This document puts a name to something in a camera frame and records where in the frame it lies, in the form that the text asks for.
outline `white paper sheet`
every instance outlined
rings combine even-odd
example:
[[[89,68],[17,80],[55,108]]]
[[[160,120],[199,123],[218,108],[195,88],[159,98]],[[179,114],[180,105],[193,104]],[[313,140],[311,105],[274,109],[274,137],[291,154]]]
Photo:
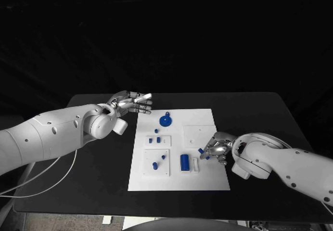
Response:
[[[160,117],[166,115],[166,112],[170,112],[172,125],[162,127]],[[153,110],[150,115],[138,114],[128,191],[229,190],[225,167],[218,160],[215,158],[200,160],[198,149],[203,147],[185,148],[183,126],[209,125],[215,126],[211,109]],[[216,129],[208,129],[205,139],[209,140],[215,132]],[[156,135],[172,137],[172,147],[169,148],[170,170],[169,177],[164,178],[143,176],[143,152],[149,149],[146,138]],[[199,173],[193,171],[183,173],[180,171],[182,154],[189,155],[189,160],[198,158]]]

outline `black curtain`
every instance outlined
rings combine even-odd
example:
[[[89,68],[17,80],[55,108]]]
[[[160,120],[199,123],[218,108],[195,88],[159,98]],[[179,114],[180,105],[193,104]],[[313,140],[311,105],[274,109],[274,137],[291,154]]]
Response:
[[[121,90],[273,91],[314,149],[330,155],[330,7],[221,4],[3,3],[0,113],[29,119],[64,108],[76,94]]]

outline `robotic hand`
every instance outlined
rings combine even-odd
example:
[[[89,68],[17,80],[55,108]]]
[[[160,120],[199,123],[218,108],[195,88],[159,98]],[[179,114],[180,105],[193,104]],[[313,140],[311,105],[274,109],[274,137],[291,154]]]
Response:
[[[127,112],[150,114],[151,94],[121,91],[107,103],[49,111],[0,131],[0,175],[32,162],[58,158],[114,131]]]
[[[291,146],[274,136],[249,133],[235,137],[216,132],[202,151],[200,159],[215,156],[226,165],[232,152],[232,172],[245,180],[267,179],[274,170],[288,187],[333,206],[333,160]]]

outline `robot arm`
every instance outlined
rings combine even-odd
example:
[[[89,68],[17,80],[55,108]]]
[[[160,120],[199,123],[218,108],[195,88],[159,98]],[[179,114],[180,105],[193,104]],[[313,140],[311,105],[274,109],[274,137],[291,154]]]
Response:
[[[291,146],[264,133],[238,138],[216,132],[200,159],[215,156],[226,165],[225,154],[232,151],[232,171],[244,178],[267,179],[274,170],[288,187],[316,200],[333,205],[333,160]]]
[[[127,111],[150,114],[151,94],[123,91],[108,103],[45,112],[0,131],[0,175],[25,164],[58,158],[114,131],[123,134]]]

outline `cable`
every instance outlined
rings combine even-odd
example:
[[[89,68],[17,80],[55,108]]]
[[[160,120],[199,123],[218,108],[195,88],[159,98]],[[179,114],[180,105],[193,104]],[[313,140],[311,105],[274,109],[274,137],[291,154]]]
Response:
[[[9,191],[14,190],[16,188],[19,188],[20,186],[23,186],[25,184],[27,184],[32,180],[35,180],[49,169],[51,167],[55,165],[55,163],[58,162],[59,158],[56,159],[56,161],[49,165],[49,167],[33,177],[30,178],[26,182],[23,182],[22,184],[19,184],[14,188],[0,192],[0,195],[6,194]]]
[[[0,197],[25,198],[25,197],[36,196],[36,195],[42,194],[43,192],[46,192],[48,190],[51,190],[61,183],[61,181],[65,179],[65,177],[68,176],[68,174],[69,174],[69,172],[72,170],[75,159],[76,159],[76,152],[78,152],[78,150],[75,151],[74,162],[72,162],[71,168],[69,168],[65,176],[62,177],[62,179],[56,182],[56,184],[52,187],[49,187],[45,191],[42,191],[42,192],[39,192],[39,193],[36,193],[33,195],[29,195],[29,196],[3,196],[3,195],[0,195]]]
[[[327,211],[330,212],[330,214],[333,215],[333,212],[332,212],[332,210],[329,209],[329,207],[326,206],[326,204],[322,202],[322,204],[324,205],[324,207],[326,207],[326,209],[327,209]]]

